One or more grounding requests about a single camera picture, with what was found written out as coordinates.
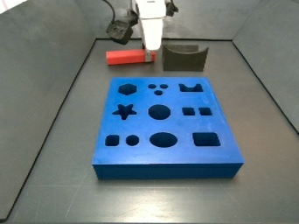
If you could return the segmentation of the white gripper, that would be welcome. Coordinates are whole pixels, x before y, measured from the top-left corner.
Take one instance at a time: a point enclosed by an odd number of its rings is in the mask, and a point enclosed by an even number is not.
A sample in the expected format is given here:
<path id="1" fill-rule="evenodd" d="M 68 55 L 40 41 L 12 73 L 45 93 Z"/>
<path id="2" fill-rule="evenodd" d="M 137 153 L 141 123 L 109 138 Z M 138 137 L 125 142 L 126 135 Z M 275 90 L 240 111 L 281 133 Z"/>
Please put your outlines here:
<path id="1" fill-rule="evenodd" d="M 144 62 L 152 62 L 152 51 L 161 46 L 166 4 L 170 0 L 130 0 L 144 42 Z"/>

